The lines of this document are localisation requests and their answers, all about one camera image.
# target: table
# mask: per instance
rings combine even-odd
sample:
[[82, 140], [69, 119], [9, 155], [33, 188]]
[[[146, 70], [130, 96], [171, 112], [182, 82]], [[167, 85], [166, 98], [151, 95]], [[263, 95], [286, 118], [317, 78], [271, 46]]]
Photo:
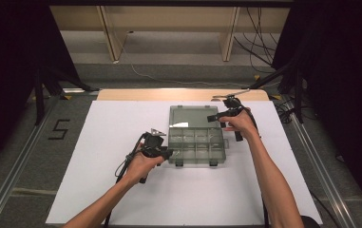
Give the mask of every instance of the table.
[[[65, 223], [103, 194], [115, 182], [115, 169], [128, 153], [127, 147], [133, 146], [143, 130], [149, 127], [167, 130], [170, 105], [217, 105], [223, 111], [226, 109], [223, 103], [206, 102], [206, 99], [236, 91], [240, 90], [103, 90], [88, 112], [47, 224]], [[300, 213], [322, 223], [273, 103], [261, 90], [238, 97], [252, 108], [263, 142], [290, 183]], [[147, 184], [138, 184], [126, 194], [113, 210], [110, 224], [154, 227], [263, 224], [261, 194], [247, 144], [236, 142], [232, 132], [224, 132], [224, 139], [230, 143], [224, 164], [214, 168], [208, 165], [177, 168], [165, 162], [150, 173]]]

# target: metal rail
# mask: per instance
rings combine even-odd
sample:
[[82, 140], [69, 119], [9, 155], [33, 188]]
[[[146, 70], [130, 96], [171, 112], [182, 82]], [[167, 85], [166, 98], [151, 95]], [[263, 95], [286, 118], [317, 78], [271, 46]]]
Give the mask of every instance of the metal rail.
[[35, 125], [34, 128], [32, 129], [32, 132], [29, 135], [29, 139], [27, 140], [26, 144], [24, 145], [24, 148], [21, 150], [20, 155], [15, 161], [14, 166], [11, 168], [8, 176], [6, 177], [2, 186], [0, 187], [0, 215], [9, 199], [10, 193], [15, 183], [18, 182], [20, 175], [26, 166], [26, 163], [29, 159], [29, 155], [31, 154], [33, 147], [36, 145], [39, 139], [39, 135], [44, 129], [45, 122], [47, 121], [49, 114], [51, 113], [53, 107], [56, 106], [58, 101], [59, 101], [59, 96], [50, 97], [48, 102], [48, 111], [45, 114], [45, 117], [38, 125]]
[[[293, 106], [291, 102], [286, 104], [289, 109]], [[300, 138], [302, 144], [304, 145], [305, 151], [311, 161], [314, 171], [319, 177], [320, 183], [322, 184], [323, 189], [325, 190], [326, 196], [329, 199], [329, 202], [334, 209], [334, 212], [337, 216], [338, 221], [342, 228], [355, 228], [355, 222], [350, 214], [349, 208], [347, 207], [345, 201], [341, 197], [337, 187], [335, 186], [332, 177], [329, 175], [327, 168], [325, 167], [323, 161], [321, 160], [319, 154], [317, 153], [314, 144], [311, 141], [311, 138], [308, 135], [307, 130], [303, 123], [299, 123], [296, 116], [292, 117], [294, 128], [298, 137]]]

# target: transparent plastic organizer box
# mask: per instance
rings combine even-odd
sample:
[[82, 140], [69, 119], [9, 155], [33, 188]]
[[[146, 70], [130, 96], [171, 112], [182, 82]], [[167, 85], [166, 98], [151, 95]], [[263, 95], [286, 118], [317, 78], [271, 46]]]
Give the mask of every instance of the transparent plastic organizer box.
[[225, 162], [224, 139], [219, 122], [207, 122], [207, 116], [217, 113], [216, 106], [171, 106], [168, 148], [173, 149], [174, 153], [169, 163], [176, 166], [188, 163], [217, 166]]

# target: floor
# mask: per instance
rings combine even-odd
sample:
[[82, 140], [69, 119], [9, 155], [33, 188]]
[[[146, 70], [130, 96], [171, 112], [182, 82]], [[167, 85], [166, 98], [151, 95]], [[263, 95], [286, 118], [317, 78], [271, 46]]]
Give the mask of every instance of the floor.
[[[112, 63], [101, 32], [62, 32], [67, 48], [83, 82], [97, 87], [227, 87], [239, 88], [253, 84], [257, 76], [265, 77], [272, 70], [234, 42], [231, 60], [221, 60], [216, 33], [133, 32], [129, 33], [124, 53], [119, 62]], [[254, 40], [255, 34], [245, 34]], [[244, 34], [237, 39], [250, 47]], [[276, 42], [264, 34], [266, 47], [276, 48]], [[262, 47], [253, 51], [261, 58], [271, 60]], [[62, 83], [63, 87], [73, 87]], [[277, 80], [263, 89], [269, 95], [279, 95]], [[81, 132], [87, 111], [95, 94], [79, 93], [55, 101], [36, 144], [30, 150], [19, 178], [13, 185], [9, 199], [0, 215], [0, 227], [50, 227], [45, 225], [48, 210], [53, 203], [60, 181], [65, 174], [71, 153]], [[275, 105], [283, 105], [292, 97], [287, 94]], [[53, 101], [46, 97], [46, 103]], [[311, 102], [304, 99], [309, 108], [303, 109], [304, 126], [320, 156], [337, 192], [347, 205], [355, 226], [336, 225], [337, 219], [331, 199], [316, 173], [307, 148], [303, 145], [294, 123], [283, 125], [308, 188], [314, 193], [316, 207], [324, 224], [321, 227], [362, 227], [362, 192], [352, 178], [344, 162], [335, 158], [337, 151], [322, 123], [310, 109]], [[51, 140], [61, 132], [53, 131], [58, 120], [68, 129], [63, 140]], [[35, 104], [32, 96], [23, 110], [9, 141], [0, 151], [0, 187], [9, 175], [14, 162], [26, 146], [34, 128]]]

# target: person's left arm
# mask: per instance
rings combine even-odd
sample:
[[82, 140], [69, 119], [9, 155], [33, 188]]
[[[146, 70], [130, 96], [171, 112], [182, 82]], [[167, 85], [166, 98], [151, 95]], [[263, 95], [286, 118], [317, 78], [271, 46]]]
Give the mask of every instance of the person's left arm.
[[163, 157], [147, 158], [142, 153], [137, 153], [129, 164], [127, 172], [122, 179], [113, 185], [106, 193], [89, 205], [86, 209], [72, 218], [63, 227], [96, 227], [100, 225], [109, 212], [118, 204], [124, 194], [139, 182], [147, 177], [148, 172], [158, 163], [163, 162]]

